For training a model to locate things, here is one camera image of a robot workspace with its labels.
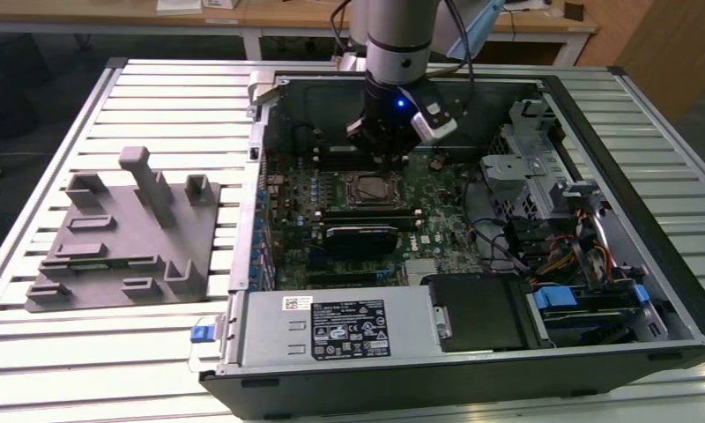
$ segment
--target red wire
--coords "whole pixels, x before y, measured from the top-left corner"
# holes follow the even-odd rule
[[[553,256],[553,248],[555,247],[555,243],[561,240],[567,240],[569,238],[574,238],[574,235],[559,235],[553,239],[553,242],[549,246],[549,260],[551,259],[551,256]]]

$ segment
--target wooden desk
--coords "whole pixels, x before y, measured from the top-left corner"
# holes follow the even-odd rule
[[[261,60],[262,36],[330,37],[335,4],[338,0],[242,0],[233,10],[155,16],[155,0],[0,0],[0,32],[239,35],[247,59]],[[595,31],[589,18],[575,22],[550,11],[523,11],[513,13],[513,25],[502,13],[489,41],[558,43],[554,64],[571,66]]]

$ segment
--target motherboard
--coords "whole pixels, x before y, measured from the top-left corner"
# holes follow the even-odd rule
[[[462,212],[469,168],[446,152],[413,152],[386,172],[279,154],[267,167],[275,289],[406,286],[481,270]]]

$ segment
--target desk leg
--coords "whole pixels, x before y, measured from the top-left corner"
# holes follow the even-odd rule
[[[245,47],[245,58],[261,60],[261,28],[243,28],[241,31]]]
[[[553,60],[553,66],[574,66],[589,37],[587,33],[571,33],[569,35],[566,42],[561,46],[559,54]]]

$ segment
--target white paper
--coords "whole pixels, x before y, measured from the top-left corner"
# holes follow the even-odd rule
[[[549,5],[542,0],[525,0],[523,2],[503,4],[506,11],[541,11],[547,8]]]
[[[201,13],[201,0],[158,0],[157,15],[195,15]]]

